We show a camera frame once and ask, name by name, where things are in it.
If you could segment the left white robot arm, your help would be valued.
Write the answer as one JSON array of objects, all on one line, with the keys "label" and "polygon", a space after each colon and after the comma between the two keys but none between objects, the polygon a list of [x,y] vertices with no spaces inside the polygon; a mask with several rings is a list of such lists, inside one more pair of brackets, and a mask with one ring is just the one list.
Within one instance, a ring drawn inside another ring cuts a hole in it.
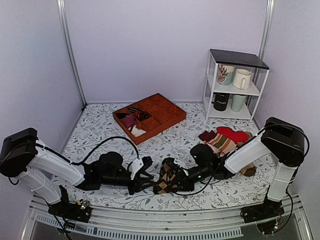
[{"label": "left white robot arm", "polygon": [[73,162],[46,146],[32,127],[7,136],[0,151],[1,174],[28,186],[54,205],[63,217],[74,213],[74,205],[69,202],[66,189],[56,185],[45,173],[83,191],[99,190],[101,185],[125,186],[133,195],[155,185],[153,175],[147,173],[152,163],[151,157],[145,156],[124,167],[123,157],[114,151],[102,154],[92,163]]}]

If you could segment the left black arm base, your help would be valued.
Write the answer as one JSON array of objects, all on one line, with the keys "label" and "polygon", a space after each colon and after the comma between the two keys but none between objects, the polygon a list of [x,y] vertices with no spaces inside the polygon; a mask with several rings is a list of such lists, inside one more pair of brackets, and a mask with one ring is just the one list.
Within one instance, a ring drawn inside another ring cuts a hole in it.
[{"label": "left black arm base", "polygon": [[58,203],[48,205],[48,213],[64,220],[74,220],[88,223],[91,217],[92,208],[87,200],[78,200],[70,202],[67,190],[60,185],[61,198]]}]

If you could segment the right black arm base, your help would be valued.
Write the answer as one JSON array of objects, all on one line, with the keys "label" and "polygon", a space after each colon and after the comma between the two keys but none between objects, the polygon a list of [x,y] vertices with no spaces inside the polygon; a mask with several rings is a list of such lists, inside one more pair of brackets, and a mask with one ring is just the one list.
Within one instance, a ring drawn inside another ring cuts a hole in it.
[{"label": "right black arm base", "polygon": [[266,221],[257,224],[257,229],[263,235],[274,234],[280,229],[284,223],[283,214],[285,213],[282,206],[282,201],[276,202],[265,197],[263,203],[252,206],[243,207],[240,211],[240,216],[245,223],[252,223],[272,218],[271,221]]}]

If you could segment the brown argyle sock pair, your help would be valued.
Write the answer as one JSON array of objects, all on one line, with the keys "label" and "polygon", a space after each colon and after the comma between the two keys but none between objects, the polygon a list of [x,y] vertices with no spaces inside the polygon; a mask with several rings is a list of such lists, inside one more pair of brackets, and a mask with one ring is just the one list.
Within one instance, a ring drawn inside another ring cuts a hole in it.
[{"label": "brown argyle sock pair", "polygon": [[170,178],[177,174],[180,169],[174,164],[174,158],[167,157],[161,163],[159,179],[153,186],[155,195],[170,193]]}]

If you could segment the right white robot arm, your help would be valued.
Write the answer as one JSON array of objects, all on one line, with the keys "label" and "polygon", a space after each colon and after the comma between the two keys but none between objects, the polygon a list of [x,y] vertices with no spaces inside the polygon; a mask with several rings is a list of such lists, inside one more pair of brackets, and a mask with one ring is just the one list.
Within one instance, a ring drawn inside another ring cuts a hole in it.
[{"label": "right white robot arm", "polygon": [[269,155],[278,160],[273,179],[266,193],[266,201],[259,206],[262,218],[269,218],[278,210],[278,203],[293,182],[299,166],[310,150],[310,141],[300,128],[275,117],[266,120],[264,127],[239,148],[219,158],[209,144],[197,144],[190,154],[197,166],[189,169],[178,166],[170,191],[179,195],[189,191],[207,177],[228,179],[257,159]]}]

